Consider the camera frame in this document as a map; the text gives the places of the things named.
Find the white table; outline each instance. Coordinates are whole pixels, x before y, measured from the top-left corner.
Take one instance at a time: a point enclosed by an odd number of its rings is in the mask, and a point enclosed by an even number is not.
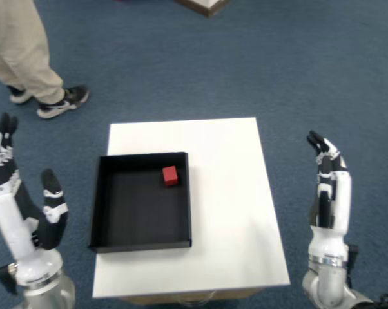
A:
[[[185,151],[191,248],[97,254],[93,297],[290,284],[255,118],[112,124],[108,155]]]

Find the sneaker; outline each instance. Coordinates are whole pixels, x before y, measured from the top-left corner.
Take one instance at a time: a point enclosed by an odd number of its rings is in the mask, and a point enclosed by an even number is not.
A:
[[[90,91],[86,86],[77,86],[65,89],[65,97],[55,104],[39,103],[37,110],[38,116],[43,119],[56,117],[71,109],[77,109],[83,105],[90,95]]]
[[[11,91],[9,99],[15,104],[22,104],[28,102],[29,99],[32,98],[32,95],[27,92],[27,90],[19,90],[12,86],[8,86],[8,89]]]

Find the khaki pants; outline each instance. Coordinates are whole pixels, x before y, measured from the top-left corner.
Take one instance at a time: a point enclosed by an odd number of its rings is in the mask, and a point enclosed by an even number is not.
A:
[[[0,0],[0,81],[26,89],[38,101],[64,97],[63,81],[49,66],[48,39],[33,0]]]

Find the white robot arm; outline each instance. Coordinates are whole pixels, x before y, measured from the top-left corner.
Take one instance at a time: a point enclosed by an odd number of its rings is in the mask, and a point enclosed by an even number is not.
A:
[[[304,292],[320,309],[388,309],[388,294],[376,303],[351,289],[350,271],[358,247],[346,245],[349,227],[351,177],[338,149],[314,131],[307,137],[317,153],[317,190],[310,213],[313,238]]]
[[[3,114],[0,121],[0,230],[15,263],[0,268],[0,280],[16,294],[24,288],[22,308],[73,308],[75,288],[62,271],[61,241],[68,208],[57,178],[43,171],[45,206],[32,202],[14,161],[12,136],[17,119]]]

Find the red cube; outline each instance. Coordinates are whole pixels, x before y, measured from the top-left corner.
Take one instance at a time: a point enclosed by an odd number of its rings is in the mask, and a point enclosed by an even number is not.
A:
[[[163,168],[162,175],[164,176],[166,185],[176,185],[179,182],[179,177],[177,176],[177,169],[175,166]]]

